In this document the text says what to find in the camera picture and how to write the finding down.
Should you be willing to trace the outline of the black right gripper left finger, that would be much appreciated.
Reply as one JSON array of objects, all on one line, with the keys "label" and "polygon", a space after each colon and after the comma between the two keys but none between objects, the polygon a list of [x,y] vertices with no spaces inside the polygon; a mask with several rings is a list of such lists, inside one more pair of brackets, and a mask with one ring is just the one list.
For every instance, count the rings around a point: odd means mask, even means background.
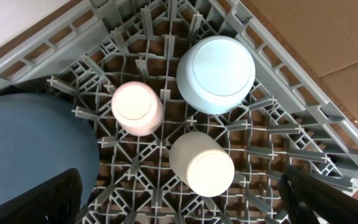
[{"label": "black right gripper left finger", "polygon": [[80,211],[82,181],[71,168],[0,205],[2,223],[74,223]]}]

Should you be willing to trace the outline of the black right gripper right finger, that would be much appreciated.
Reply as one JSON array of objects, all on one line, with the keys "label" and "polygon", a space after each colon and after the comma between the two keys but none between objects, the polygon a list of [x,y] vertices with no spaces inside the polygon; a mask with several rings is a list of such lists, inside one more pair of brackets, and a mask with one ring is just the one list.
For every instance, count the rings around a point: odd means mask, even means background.
[{"label": "black right gripper right finger", "polygon": [[309,174],[288,166],[281,175],[278,191],[292,223],[357,223],[358,200]]}]

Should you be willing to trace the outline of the dark blue plate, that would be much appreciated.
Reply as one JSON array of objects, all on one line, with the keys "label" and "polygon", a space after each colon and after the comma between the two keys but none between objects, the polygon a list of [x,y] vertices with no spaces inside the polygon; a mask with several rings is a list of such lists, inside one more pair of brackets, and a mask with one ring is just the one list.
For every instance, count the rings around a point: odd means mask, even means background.
[{"label": "dark blue plate", "polygon": [[94,131],[59,98],[17,93],[0,96],[0,205],[76,168],[85,205],[99,171]]}]

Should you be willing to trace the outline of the white cup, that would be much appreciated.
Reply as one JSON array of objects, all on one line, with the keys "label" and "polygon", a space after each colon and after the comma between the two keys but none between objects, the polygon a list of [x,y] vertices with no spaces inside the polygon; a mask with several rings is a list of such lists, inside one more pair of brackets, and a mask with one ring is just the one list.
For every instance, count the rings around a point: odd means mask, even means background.
[{"label": "white cup", "polygon": [[204,197],[221,195],[234,180],[230,155],[211,136],[199,131],[183,134],[173,143],[169,163],[192,191]]}]

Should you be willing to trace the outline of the pink cup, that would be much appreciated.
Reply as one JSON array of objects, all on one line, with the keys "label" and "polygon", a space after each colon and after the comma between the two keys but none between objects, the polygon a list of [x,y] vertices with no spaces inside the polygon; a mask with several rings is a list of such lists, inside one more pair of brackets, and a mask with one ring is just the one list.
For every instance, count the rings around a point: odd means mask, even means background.
[{"label": "pink cup", "polygon": [[111,100],[116,121],[133,136],[147,136],[163,122],[163,103],[153,89],[143,82],[120,85]]}]

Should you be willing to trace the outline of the light blue bowl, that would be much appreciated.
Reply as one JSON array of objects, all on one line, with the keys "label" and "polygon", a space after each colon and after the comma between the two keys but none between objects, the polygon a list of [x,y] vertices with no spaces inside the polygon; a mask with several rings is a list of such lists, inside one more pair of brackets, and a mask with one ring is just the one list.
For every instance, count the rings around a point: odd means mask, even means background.
[{"label": "light blue bowl", "polygon": [[214,35],[192,46],[177,67],[182,98],[206,114],[224,114],[238,107],[255,81],[251,53],[236,39]]}]

